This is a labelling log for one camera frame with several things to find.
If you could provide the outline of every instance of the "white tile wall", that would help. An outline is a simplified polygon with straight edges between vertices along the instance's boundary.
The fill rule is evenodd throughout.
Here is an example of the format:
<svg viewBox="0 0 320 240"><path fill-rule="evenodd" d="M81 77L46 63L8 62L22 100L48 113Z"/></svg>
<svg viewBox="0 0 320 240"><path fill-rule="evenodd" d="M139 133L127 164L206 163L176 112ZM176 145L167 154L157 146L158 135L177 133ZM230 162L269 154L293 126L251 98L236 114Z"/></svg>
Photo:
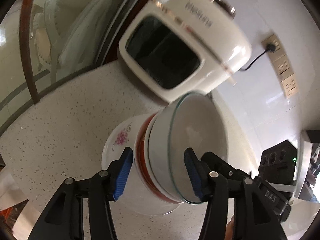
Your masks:
<svg viewBox="0 0 320 240"><path fill-rule="evenodd" d="M236 8L234 21L252 44L252 60L263 52L261 41L275 33L296 74L300 92L286 99L267 55L237 84L221 84L225 100L260 162L262 150L286 139L297 145L302 129L320 129L320 31L300 0L227 0Z"/></svg>

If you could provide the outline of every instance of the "black cable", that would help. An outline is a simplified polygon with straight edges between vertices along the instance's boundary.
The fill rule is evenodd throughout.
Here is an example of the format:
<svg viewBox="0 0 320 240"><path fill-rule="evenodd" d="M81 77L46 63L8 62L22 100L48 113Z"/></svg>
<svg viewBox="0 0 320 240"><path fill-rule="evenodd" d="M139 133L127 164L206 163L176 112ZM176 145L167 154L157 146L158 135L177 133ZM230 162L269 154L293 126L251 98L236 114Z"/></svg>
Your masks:
<svg viewBox="0 0 320 240"><path fill-rule="evenodd" d="M262 52L259 56L257 56L247 68L240 68L239 71L247 71L253 65L253 63L255 63L255 61L258 58L260 58L263 54L266 54L269 51L275 52L276 51L276 46L274 44L268 43L267 46L266 46L266 50L264 52Z"/></svg>

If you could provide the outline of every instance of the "white plate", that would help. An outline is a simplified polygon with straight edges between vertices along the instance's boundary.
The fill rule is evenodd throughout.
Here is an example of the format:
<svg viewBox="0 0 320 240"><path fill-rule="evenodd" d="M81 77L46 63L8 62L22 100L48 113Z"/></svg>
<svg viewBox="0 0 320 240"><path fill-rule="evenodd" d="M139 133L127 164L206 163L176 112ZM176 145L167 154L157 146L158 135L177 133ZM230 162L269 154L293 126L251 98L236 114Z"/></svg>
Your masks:
<svg viewBox="0 0 320 240"><path fill-rule="evenodd" d="M102 152L101 167L103 170L106 170L112 161L120 158L125 147L134 149L140 127L149 116L151 114L131 117L113 130ZM117 202L144 215L164 215L178 207L177 204L164 202L151 194L141 181L134 162L123 195Z"/></svg>

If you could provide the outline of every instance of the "countertop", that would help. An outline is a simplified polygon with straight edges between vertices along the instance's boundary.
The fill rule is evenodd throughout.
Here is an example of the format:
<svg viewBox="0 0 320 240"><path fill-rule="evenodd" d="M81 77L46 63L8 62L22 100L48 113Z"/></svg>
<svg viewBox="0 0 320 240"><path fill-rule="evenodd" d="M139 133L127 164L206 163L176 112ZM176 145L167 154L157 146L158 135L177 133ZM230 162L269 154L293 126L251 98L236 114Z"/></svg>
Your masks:
<svg viewBox="0 0 320 240"><path fill-rule="evenodd" d="M228 133L228 162L255 172L258 166L246 136L220 95L212 95ZM114 61L76 77L29 108L0 137L1 155L41 212L65 178L85 179L101 170L105 141L120 122L161 108ZM206 209L206 204L182 204L170 214L150 217L119 203L110 205L119 239L197 239ZM87 210L84 217L85 237L90 238Z"/></svg>

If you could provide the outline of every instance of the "power socket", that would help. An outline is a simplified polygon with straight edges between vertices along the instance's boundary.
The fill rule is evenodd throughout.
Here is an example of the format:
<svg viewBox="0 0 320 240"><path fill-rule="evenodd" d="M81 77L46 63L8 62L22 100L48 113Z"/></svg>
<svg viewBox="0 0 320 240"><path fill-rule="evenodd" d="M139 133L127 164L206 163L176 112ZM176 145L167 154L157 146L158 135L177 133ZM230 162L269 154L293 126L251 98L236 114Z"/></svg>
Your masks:
<svg viewBox="0 0 320 240"><path fill-rule="evenodd" d="M268 52L268 56L269 56L271 62L275 62L277 59L279 59L283 55L285 55L285 50L284 50L280 40L278 39L278 37L275 34L271 35L269 38L265 39L262 42L263 47L266 48L268 43L274 44L276 46L276 51Z"/></svg>
<svg viewBox="0 0 320 240"><path fill-rule="evenodd" d="M278 77L280 78L280 82L290 77L293 74L292 68L288 68L286 71L282 72Z"/></svg>
<svg viewBox="0 0 320 240"><path fill-rule="evenodd" d="M284 93L287 98L293 96L298 92L297 81L295 74L287 77L285 80L281 82L281 85L284 89Z"/></svg>
<svg viewBox="0 0 320 240"><path fill-rule="evenodd" d="M286 54L273 62L273 65L279 75L290 68L289 59Z"/></svg>

